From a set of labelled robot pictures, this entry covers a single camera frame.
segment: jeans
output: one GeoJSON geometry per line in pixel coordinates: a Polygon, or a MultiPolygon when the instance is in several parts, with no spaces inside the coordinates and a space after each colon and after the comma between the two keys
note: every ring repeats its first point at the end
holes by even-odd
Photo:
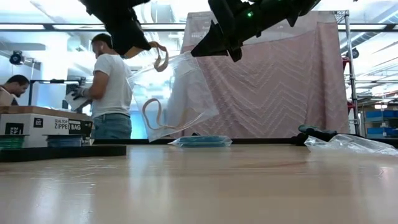
{"type": "Polygon", "coordinates": [[[94,139],[130,139],[131,120],[125,114],[104,114],[94,118],[94,139]]]}

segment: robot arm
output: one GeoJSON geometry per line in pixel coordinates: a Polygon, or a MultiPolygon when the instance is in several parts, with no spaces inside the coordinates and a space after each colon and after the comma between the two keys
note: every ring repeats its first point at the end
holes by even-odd
{"type": "MultiPolygon", "coordinates": [[[[80,0],[87,13],[96,16],[112,36],[113,49],[125,55],[132,47],[150,50],[139,25],[134,6],[150,0],[80,0]]],[[[205,38],[191,51],[192,56],[230,55],[234,62],[242,58],[243,42],[259,37],[263,30],[287,19],[294,26],[320,0],[208,0],[218,23],[211,22],[205,38]]]]}

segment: moving blanket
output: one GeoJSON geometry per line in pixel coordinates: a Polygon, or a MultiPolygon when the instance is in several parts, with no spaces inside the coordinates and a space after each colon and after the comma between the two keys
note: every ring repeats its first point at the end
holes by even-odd
{"type": "MultiPolygon", "coordinates": [[[[214,15],[189,13],[182,52],[204,37],[214,15]]],[[[332,12],[282,21],[244,43],[243,58],[197,58],[220,114],[174,137],[290,138],[309,124],[347,133],[340,43],[332,12]]]]}

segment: wooden table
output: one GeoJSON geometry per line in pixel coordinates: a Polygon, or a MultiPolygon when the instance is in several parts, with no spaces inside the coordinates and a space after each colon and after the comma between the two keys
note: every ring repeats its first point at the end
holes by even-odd
{"type": "Polygon", "coordinates": [[[396,164],[290,146],[0,164],[0,223],[396,224],[396,164]]]}

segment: zigzag pattern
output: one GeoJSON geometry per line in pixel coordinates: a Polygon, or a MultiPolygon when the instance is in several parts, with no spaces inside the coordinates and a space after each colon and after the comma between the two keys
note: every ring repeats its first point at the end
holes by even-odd
{"type": "Polygon", "coordinates": [[[220,115],[180,135],[289,138],[301,124],[346,133],[339,49],[337,25],[318,23],[315,31],[294,38],[245,45],[237,63],[198,58],[220,115]]]}

